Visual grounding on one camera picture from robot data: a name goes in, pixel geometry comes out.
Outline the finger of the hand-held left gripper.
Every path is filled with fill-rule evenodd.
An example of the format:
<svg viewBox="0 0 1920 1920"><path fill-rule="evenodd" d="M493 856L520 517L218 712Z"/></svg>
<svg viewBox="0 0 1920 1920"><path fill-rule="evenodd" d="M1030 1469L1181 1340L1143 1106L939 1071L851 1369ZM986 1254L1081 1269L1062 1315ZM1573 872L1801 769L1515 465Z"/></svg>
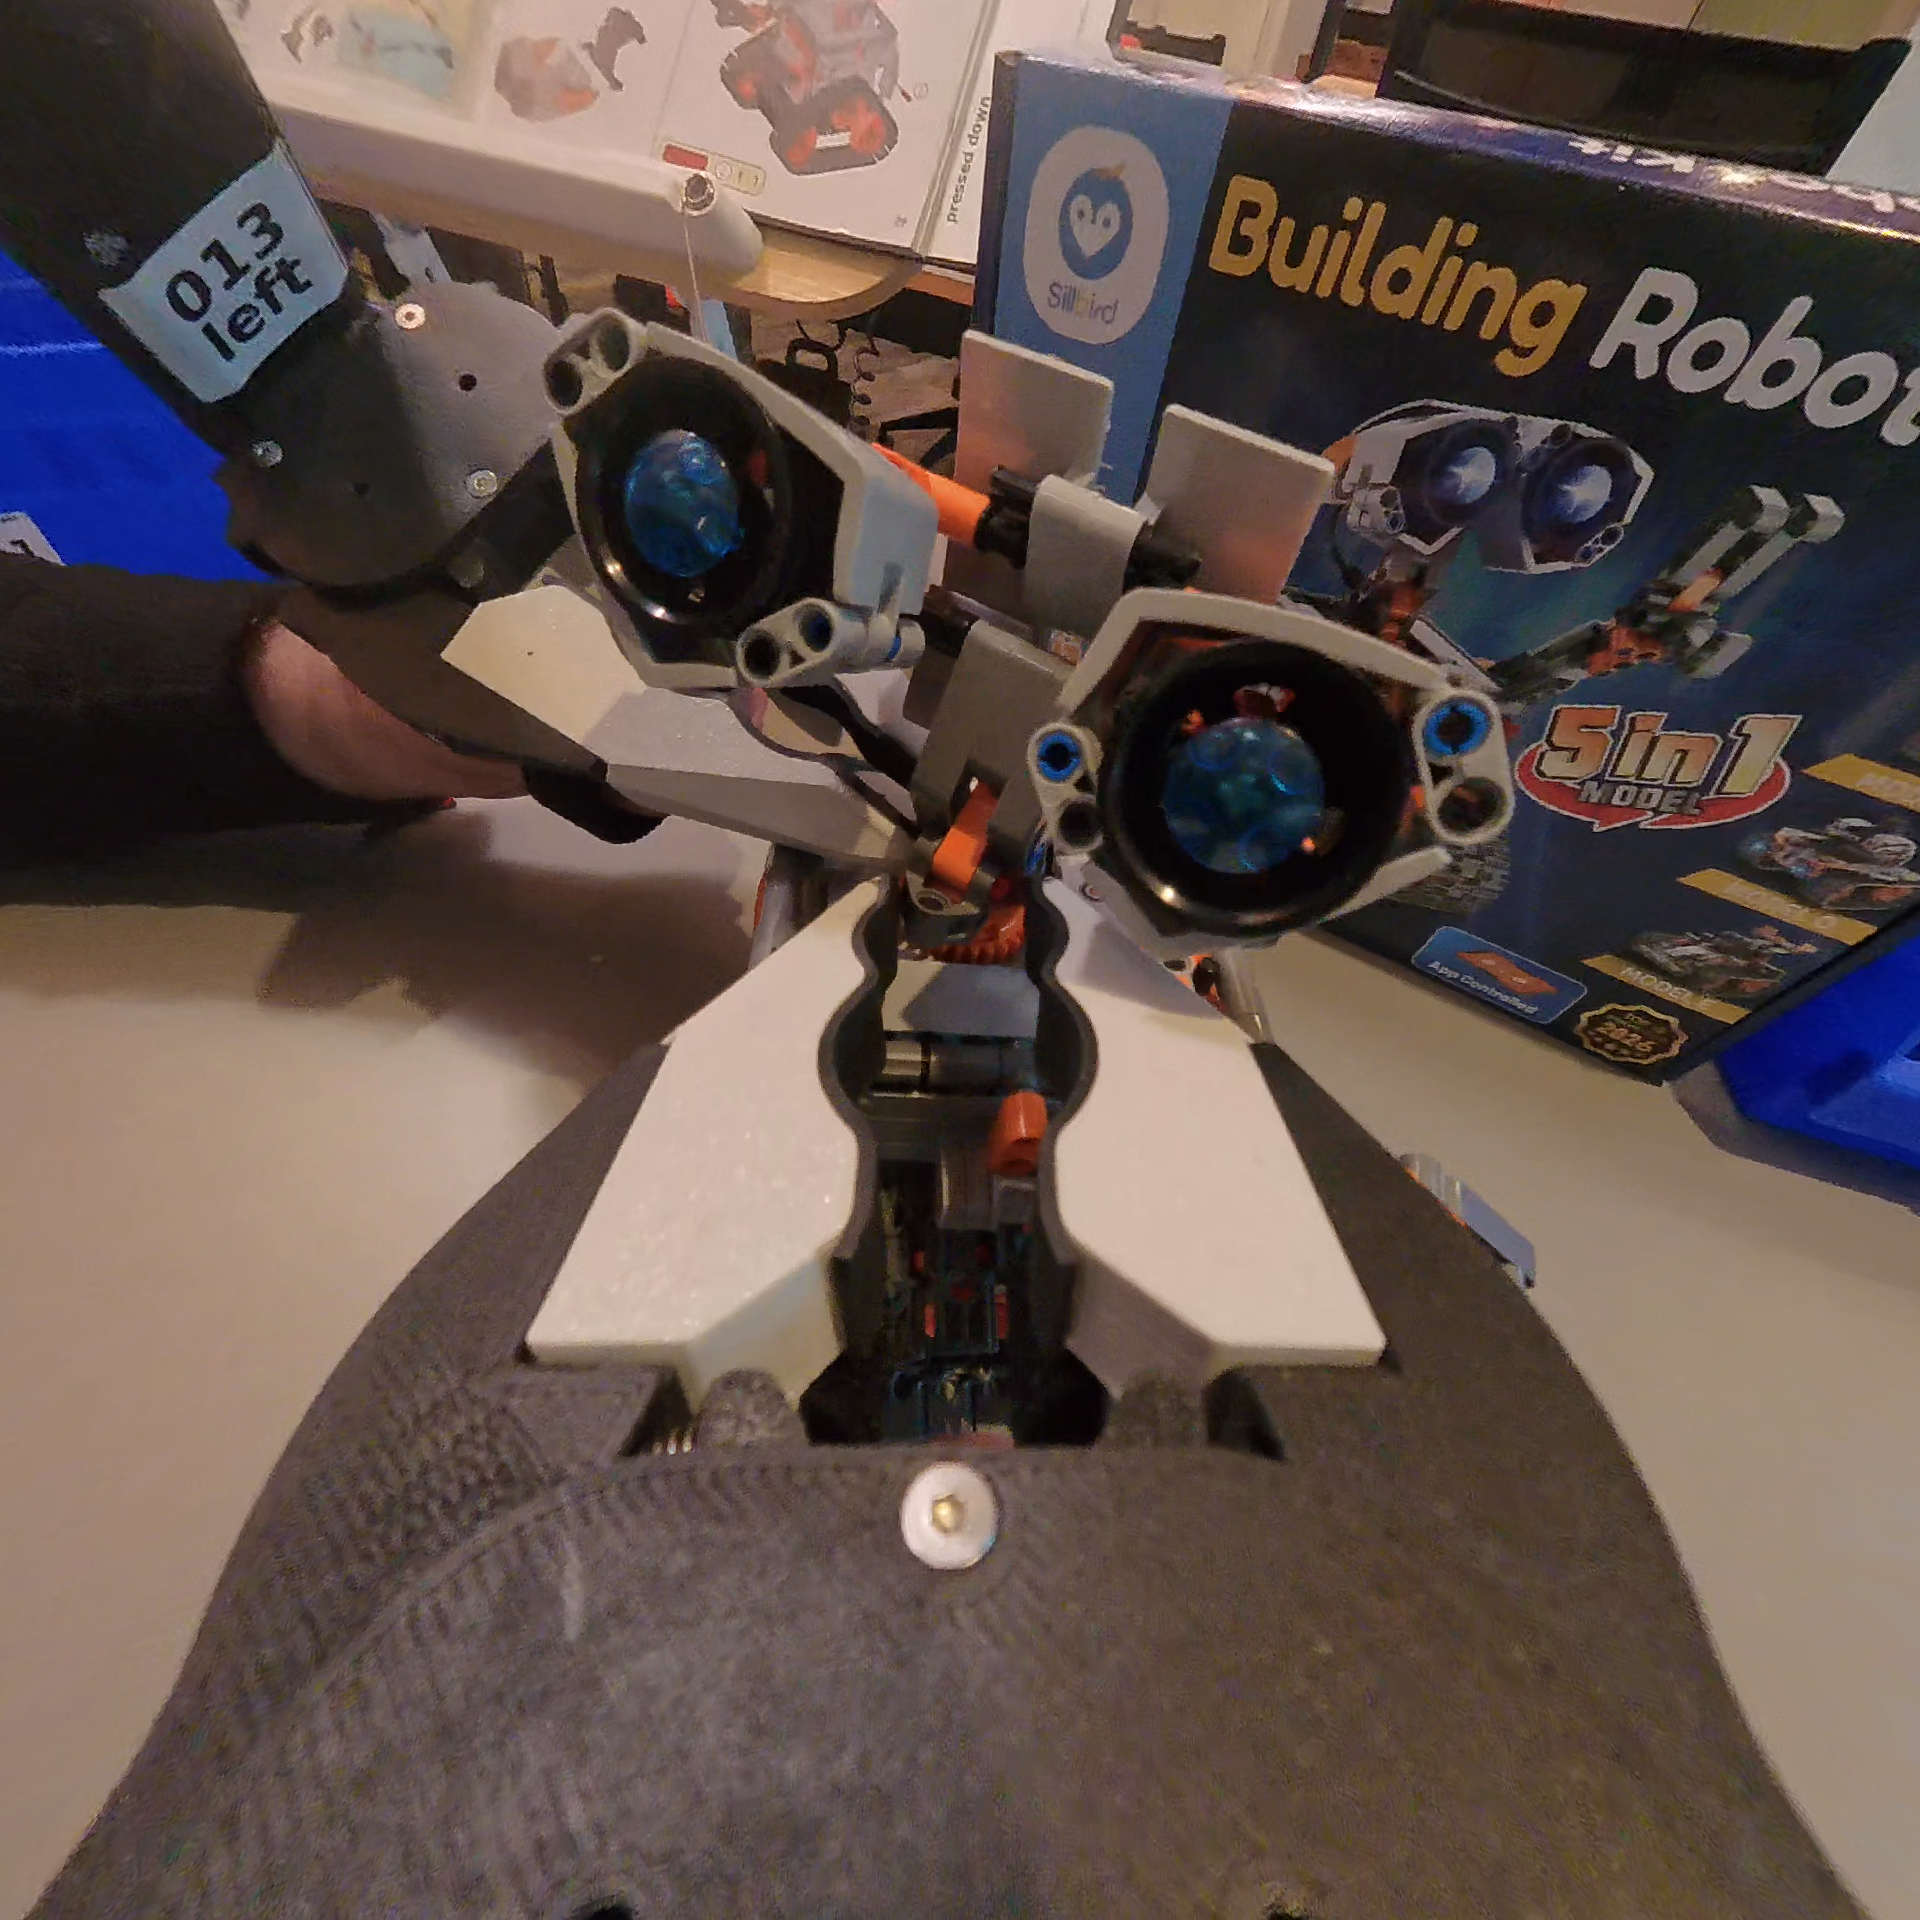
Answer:
<svg viewBox="0 0 1920 1920"><path fill-rule="evenodd" d="M454 738L493 756L750 756L725 698L650 684L573 588L484 599L439 668L475 705Z"/></svg>
<svg viewBox="0 0 1920 1920"><path fill-rule="evenodd" d="M788 756L755 735L634 735L599 746L593 769L558 769L558 814L599 835L690 817L845 872L909 867L909 827L822 756Z"/></svg>

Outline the white instruction booklet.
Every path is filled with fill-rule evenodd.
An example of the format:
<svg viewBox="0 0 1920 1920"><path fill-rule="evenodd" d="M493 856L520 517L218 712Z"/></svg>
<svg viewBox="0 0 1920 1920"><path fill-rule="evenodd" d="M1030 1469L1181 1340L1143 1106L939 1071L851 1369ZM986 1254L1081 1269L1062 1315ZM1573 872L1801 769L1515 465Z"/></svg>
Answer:
<svg viewBox="0 0 1920 1920"><path fill-rule="evenodd" d="M230 0L309 180L390 216L643 245L703 174L741 220L976 266L962 136L995 3L909 0Z"/></svg>

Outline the grey orange toy robot arm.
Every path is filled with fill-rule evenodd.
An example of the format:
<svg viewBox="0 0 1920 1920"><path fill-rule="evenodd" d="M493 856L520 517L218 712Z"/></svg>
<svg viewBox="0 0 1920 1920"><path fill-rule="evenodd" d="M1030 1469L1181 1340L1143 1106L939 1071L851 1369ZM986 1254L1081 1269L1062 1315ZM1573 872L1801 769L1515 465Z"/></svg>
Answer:
<svg viewBox="0 0 1920 1920"><path fill-rule="evenodd" d="M795 692L915 671L934 478L766 375L606 308L542 359L593 597L643 684Z"/></svg>
<svg viewBox="0 0 1920 1920"><path fill-rule="evenodd" d="M1139 588L1026 744L1046 850L1149 958L1216 958L1510 830L1489 692L1306 603Z"/></svg>

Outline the blue robot kit box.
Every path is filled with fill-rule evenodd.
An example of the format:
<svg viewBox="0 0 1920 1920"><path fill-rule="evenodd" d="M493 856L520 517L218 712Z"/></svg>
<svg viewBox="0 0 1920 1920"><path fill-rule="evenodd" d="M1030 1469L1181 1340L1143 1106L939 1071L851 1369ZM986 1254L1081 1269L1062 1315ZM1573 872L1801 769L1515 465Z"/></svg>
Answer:
<svg viewBox="0 0 1920 1920"><path fill-rule="evenodd" d="M976 316L1336 465L1289 597L1468 668L1520 810L1338 934L1638 1079L1917 926L1917 201L1578 134L995 75Z"/></svg>

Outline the blue plastic bin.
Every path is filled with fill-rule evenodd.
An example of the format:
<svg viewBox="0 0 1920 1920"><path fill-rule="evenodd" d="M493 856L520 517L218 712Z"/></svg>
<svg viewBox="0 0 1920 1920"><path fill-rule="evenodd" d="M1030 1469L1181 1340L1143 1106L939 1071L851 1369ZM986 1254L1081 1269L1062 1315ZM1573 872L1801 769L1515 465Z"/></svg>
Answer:
<svg viewBox="0 0 1920 1920"><path fill-rule="evenodd" d="M227 544L214 450L14 260L0 266L0 550L258 580Z"/></svg>
<svg viewBox="0 0 1920 1920"><path fill-rule="evenodd" d="M1670 1094L1734 1159L1920 1209L1920 934L1875 943Z"/></svg>

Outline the person's left forearm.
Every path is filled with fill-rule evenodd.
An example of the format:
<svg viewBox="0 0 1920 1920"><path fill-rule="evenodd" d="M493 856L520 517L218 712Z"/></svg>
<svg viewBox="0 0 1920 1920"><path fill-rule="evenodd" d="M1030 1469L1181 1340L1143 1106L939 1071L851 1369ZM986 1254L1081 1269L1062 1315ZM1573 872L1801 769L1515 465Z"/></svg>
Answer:
<svg viewBox="0 0 1920 1920"><path fill-rule="evenodd" d="M305 779L254 723L242 668L273 608L258 580L3 551L3 874L198 830L367 823L372 805Z"/></svg>

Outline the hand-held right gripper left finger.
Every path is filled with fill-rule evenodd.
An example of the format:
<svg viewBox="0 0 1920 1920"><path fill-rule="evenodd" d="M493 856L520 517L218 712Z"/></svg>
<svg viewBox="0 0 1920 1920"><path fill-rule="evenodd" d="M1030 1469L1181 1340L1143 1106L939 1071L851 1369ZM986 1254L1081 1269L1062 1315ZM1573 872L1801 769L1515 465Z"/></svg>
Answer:
<svg viewBox="0 0 1920 1920"><path fill-rule="evenodd" d="M857 926L874 904L843 895L670 1029L526 1333L539 1363L815 1379L843 1350L826 1263L857 1209L857 1128L820 1047L871 978Z"/></svg>

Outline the white articulated holder stand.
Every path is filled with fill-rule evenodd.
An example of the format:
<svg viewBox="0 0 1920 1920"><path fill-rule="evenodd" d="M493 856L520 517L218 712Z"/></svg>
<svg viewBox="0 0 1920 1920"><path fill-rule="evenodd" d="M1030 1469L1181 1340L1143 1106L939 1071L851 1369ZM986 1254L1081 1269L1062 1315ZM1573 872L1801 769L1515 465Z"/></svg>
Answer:
<svg viewBox="0 0 1920 1920"><path fill-rule="evenodd" d="M762 266L755 220L725 185L708 180L708 169L690 169L683 180L678 299L690 316L694 338L716 346L728 359L737 359L728 299L755 266Z"/></svg>

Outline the person's left hand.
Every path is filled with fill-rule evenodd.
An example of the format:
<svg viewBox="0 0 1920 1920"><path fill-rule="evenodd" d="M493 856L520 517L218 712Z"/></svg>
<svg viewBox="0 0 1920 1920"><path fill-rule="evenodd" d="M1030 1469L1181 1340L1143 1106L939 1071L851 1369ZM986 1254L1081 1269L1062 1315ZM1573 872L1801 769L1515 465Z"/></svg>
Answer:
<svg viewBox="0 0 1920 1920"><path fill-rule="evenodd" d="M273 756L335 798L412 814L532 798L520 768L417 735L286 622L251 632L236 681Z"/></svg>

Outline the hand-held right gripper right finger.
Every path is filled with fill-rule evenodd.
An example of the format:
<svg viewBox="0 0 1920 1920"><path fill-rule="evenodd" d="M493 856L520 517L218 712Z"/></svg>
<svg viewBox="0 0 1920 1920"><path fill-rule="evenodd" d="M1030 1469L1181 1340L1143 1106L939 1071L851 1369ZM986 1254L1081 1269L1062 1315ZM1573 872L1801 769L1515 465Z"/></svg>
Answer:
<svg viewBox="0 0 1920 1920"><path fill-rule="evenodd" d="M1080 1254L1070 1350L1099 1379L1371 1368L1388 1333L1243 1029L1100 914L1053 970L1093 1025L1093 1094L1053 1135Z"/></svg>

